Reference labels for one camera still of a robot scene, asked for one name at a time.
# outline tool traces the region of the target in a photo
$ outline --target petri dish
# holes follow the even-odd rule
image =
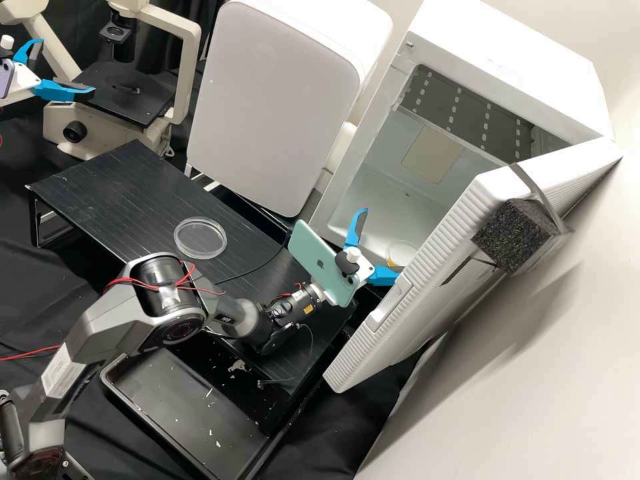
[[[182,220],[173,231],[173,240],[186,256],[209,260],[227,248],[227,233],[222,225],[204,217]]]
[[[391,268],[404,268],[415,257],[418,247],[403,240],[397,240],[389,244],[385,252],[387,265]]]

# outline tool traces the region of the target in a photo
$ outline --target black foam block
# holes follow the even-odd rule
[[[560,234],[542,203],[511,199],[471,239],[507,273],[515,273],[550,238]]]

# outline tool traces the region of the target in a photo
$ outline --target purple smartphone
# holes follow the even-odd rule
[[[6,98],[9,94],[14,70],[15,66],[11,60],[0,60],[0,99]]]

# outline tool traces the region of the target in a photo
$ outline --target white wall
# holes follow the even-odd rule
[[[637,2],[489,3],[594,60],[619,142],[639,143]],[[572,212],[553,261],[498,286],[417,372],[358,480],[640,477],[639,161]]]

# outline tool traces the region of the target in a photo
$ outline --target debris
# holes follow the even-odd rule
[[[236,360],[235,363],[227,369],[227,371],[231,373],[236,370],[247,371],[247,365],[242,360]]]

